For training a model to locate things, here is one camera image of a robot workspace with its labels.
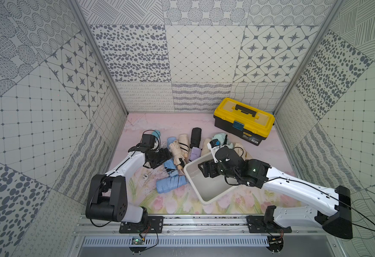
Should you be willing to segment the yellow black tool box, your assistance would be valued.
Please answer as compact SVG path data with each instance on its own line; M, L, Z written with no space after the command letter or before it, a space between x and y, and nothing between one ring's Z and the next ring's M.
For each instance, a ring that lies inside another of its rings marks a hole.
M265 111L225 98L215 109L215 126L256 146L266 140L275 117Z

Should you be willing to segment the mint green folded umbrella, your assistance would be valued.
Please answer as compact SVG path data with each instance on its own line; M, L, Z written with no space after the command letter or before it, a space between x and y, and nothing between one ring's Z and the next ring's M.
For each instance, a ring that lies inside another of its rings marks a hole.
M233 148L233 144L228 139L228 135L226 133L218 133L212 139L217 140L220 143L220 146L226 145L229 148Z

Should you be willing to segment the beige umbrella right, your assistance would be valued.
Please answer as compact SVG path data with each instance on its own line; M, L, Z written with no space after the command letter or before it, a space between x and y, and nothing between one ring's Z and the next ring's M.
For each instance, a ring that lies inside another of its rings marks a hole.
M208 144L210 143L210 141L211 141L211 138L206 138L203 141L202 150L201 150L201 156L204 156L204 155L206 155L206 154L208 154L210 152L210 150L208 148Z

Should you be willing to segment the lavender folded umbrella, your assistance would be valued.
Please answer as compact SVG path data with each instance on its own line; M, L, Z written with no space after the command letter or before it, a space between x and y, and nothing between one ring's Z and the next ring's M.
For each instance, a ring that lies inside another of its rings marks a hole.
M192 162L201 157L202 150L198 147L192 147L190 151L189 161Z

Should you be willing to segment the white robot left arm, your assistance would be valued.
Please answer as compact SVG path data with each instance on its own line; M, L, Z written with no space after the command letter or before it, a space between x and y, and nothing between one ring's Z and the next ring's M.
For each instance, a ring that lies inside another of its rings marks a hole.
M95 175L90 182L86 204L86 218L108 222L147 223L147 212L128 203L127 181L140 168L155 169L171 159L167 148L157 151L146 147L132 147L118 166L103 175Z

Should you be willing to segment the small light blue umbrella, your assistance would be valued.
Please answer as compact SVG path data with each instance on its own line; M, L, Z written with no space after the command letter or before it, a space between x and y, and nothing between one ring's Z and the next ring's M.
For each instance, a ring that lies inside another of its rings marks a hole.
M170 148L170 145L171 145L172 143L174 143L176 140L177 140L176 137L169 137L169 138L167 139L167 148Z

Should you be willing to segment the white plastic storage box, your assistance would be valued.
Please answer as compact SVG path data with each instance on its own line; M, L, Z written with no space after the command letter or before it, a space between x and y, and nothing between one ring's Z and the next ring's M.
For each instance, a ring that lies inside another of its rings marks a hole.
M224 181L223 176L215 178L204 177L198 165L205 161L211 161L214 163L212 153L207 153L206 155L188 163L184 167L184 174L192 185L199 201L203 205L209 205L222 198L224 195L231 193L233 190L238 189L239 186L228 185Z

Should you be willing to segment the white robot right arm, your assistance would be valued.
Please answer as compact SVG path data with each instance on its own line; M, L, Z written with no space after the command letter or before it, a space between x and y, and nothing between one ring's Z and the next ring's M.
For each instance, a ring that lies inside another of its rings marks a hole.
M269 191L277 191L306 204L305 207L266 208L263 217L248 216L252 232L291 233L291 228L318 227L341 239L352 239L350 190L344 186L322 187L272 167L256 159L244 160L227 146L211 150L212 159L201 161L199 170L205 177L222 176L234 179L235 186L244 185Z

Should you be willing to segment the aluminium rail with mounts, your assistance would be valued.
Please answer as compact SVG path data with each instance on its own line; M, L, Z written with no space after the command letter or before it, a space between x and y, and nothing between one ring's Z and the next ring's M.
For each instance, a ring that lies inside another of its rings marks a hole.
M285 251L305 253L319 251L325 256L337 256L337 240L315 228L294 227L283 236L255 228L246 215L164 215L151 216L152 228L147 235L134 232L129 224L103 221L91 222L80 217L73 231L76 256L84 247L117 247L134 254L151 248L165 247L261 247L279 256Z

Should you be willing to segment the beige umbrella wooden handle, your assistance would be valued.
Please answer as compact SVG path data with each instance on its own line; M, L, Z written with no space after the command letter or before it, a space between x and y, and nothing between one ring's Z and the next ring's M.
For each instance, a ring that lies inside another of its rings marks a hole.
M182 170L185 166L185 158L179 142L176 140L174 143L172 143L169 150L173 156L174 165L177 167L177 169Z

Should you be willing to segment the black folded umbrella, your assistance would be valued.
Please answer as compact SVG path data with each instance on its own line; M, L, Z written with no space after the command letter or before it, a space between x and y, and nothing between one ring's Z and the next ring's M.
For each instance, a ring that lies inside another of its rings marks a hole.
M201 142L201 132L202 129L199 127L195 127L192 129L191 133L191 141L190 141L190 148L199 148Z

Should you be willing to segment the teal power strip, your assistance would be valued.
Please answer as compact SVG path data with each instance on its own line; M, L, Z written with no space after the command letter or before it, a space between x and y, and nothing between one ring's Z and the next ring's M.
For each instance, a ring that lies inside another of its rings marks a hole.
M152 132L152 135L155 136L157 139L160 139L160 137L161 137L161 133L160 133L159 130L154 130Z

